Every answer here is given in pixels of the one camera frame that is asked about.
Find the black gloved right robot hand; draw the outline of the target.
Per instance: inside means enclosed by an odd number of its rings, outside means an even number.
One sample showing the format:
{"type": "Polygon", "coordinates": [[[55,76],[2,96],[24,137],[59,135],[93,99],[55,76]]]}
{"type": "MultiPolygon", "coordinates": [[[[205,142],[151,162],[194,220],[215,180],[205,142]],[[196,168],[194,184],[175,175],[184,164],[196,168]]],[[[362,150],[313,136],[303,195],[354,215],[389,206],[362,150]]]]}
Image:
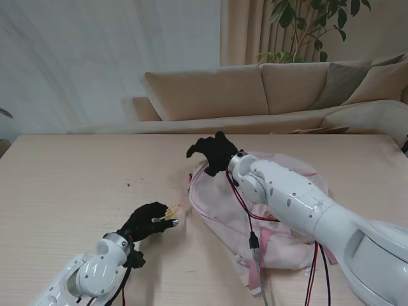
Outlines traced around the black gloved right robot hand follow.
{"type": "Polygon", "coordinates": [[[194,153],[200,153],[206,157],[208,166],[205,168],[205,173],[214,177],[228,169],[232,157],[238,154],[239,150],[222,131],[218,131],[214,136],[198,139],[187,150],[186,158],[190,158],[194,153]]]}

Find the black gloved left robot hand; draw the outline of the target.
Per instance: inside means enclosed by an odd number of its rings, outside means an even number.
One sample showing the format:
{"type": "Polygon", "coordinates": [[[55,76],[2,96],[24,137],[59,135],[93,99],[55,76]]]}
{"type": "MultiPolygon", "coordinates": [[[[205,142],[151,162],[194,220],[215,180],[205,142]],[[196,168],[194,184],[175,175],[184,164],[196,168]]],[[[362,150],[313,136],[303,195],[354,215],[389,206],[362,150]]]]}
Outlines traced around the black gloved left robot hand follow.
{"type": "Polygon", "coordinates": [[[117,234],[139,242],[152,234],[163,233],[179,223],[177,219],[164,218],[167,209],[166,205],[159,202],[144,204],[130,215],[117,234]]]}

